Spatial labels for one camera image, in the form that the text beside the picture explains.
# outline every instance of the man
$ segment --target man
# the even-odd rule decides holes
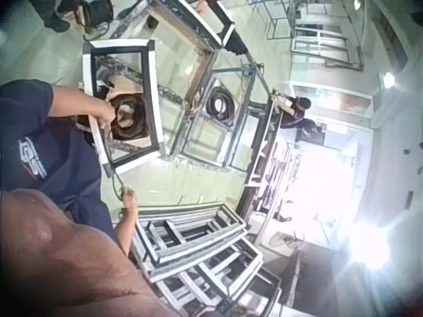
[[[322,127],[317,126],[313,120],[307,118],[302,119],[295,127],[307,137],[310,137],[312,133],[320,133],[322,131]]]
[[[56,0],[30,0],[30,2],[46,28],[51,28],[59,33],[69,30],[70,23],[61,20],[56,14]],[[58,13],[64,14],[73,11],[76,9],[76,3],[76,0],[63,0],[58,7]]]
[[[305,111],[311,107],[310,99],[304,97],[293,98],[286,94],[281,94],[280,96],[274,95],[272,100],[278,108],[285,112],[280,125],[282,129],[295,127],[297,123],[304,119]],[[289,100],[292,105],[288,106],[286,100]]]
[[[103,232],[44,194],[2,196],[2,316],[176,317]]]
[[[71,123],[58,118],[75,115],[92,115],[104,127],[115,111],[103,100],[42,81],[0,86],[1,189],[41,191],[72,221],[101,230],[128,256],[138,214],[135,194],[124,194],[127,213],[113,231],[100,198],[95,150]]]

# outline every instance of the black cable coil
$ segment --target black cable coil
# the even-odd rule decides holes
[[[111,123],[112,135],[116,140],[131,140],[148,136],[148,127],[145,119],[145,104],[141,94],[119,94],[110,100],[114,108],[116,117]],[[121,106],[129,106],[132,114],[120,113]],[[132,122],[126,127],[122,127],[119,118],[131,119]]]
[[[214,87],[206,102],[206,112],[221,123],[231,125],[235,116],[235,103],[230,92],[223,87]]]

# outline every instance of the black hair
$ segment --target black hair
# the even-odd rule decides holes
[[[305,98],[305,97],[299,97],[298,98],[298,103],[299,103],[299,105],[302,107],[302,108],[304,108],[304,109],[310,109],[310,107],[311,107],[311,101],[310,101],[310,99],[308,99],[308,98]]]
[[[298,123],[298,127],[303,128],[305,131],[310,132],[316,127],[316,123],[313,120],[304,118]]]

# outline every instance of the printed logo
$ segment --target printed logo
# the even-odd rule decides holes
[[[35,176],[39,175],[43,179],[46,178],[46,169],[38,157],[34,144],[28,137],[25,137],[25,141],[23,142],[19,140],[19,150],[21,161],[29,165],[32,173]]]

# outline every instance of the navy blue shirt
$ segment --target navy blue shirt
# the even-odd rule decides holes
[[[53,89],[42,81],[0,86],[0,186],[43,192],[76,223],[116,241],[100,198],[101,169],[95,150],[63,119],[48,118]]]

